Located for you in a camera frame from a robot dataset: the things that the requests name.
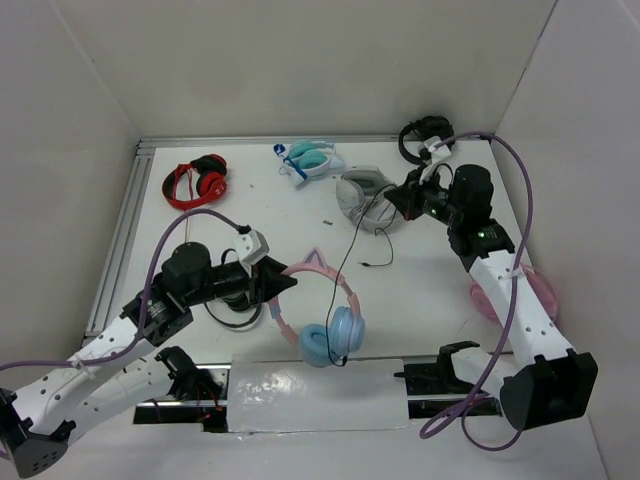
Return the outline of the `blue pink cat-ear headphones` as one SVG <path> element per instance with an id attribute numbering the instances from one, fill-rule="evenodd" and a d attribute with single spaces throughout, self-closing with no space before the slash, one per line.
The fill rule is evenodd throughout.
<path id="1" fill-rule="evenodd" d="M 337 268 L 328 263 L 320 248 L 314 247 L 301 261 L 285 269 L 287 275 L 309 273 L 331 282 L 332 296 L 322 324 L 311 323 L 297 331 L 285 321 L 278 297 L 267 302 L 269 314 L 275 320 L 281 335 L 297 348 L 303 361 L 311 366 L 342 368 L 347 364 L 349 356 L 357 352 L 363 344 L 366 326 L 360 300 L 348 284 L 342 270 L 355 247 L 367 214 L 383 199 L 383 194 L 394 186 L 393 183 L 384 184 L 365 202 L 360 219 L 356 221 L 351 243 Z"/>

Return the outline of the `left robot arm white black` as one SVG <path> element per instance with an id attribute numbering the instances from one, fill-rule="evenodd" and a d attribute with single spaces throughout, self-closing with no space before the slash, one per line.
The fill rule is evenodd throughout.
<path id="1" fill-rule="evenodd" d="M 22 479 L 51 468 L 88 430 L 151 399 L 184 399 L 212 380 L 166 341 L 193 321 L 192 307 L 222 299 L 261 305 L 297 281 L 265 256 L 213 265 L 197 242 L 177 247 L 149 287 L 93 341 L 30 385 L 1 392 L 1 446 Z"/>

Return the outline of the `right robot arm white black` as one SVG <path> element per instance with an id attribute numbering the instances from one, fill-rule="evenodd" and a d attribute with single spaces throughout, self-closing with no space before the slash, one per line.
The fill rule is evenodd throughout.
<path id="1" fill-rule="evenodd" d="M 486 295 L 503 327 L 493 354 L 473 342 L 440 350 L 436 379 L 448 392 L 471 384 L 498 400 L 517 431 L 582 417 L 598 373 L 590 353 L 578 353 L 558 331 L 521 266 L 521 252 L 492 217 L 488 170 L 463 165 L 449 187 L 422 169 L 385 192 L 407 220 L 428 215 L 447 227 L 449 244 Z"/>

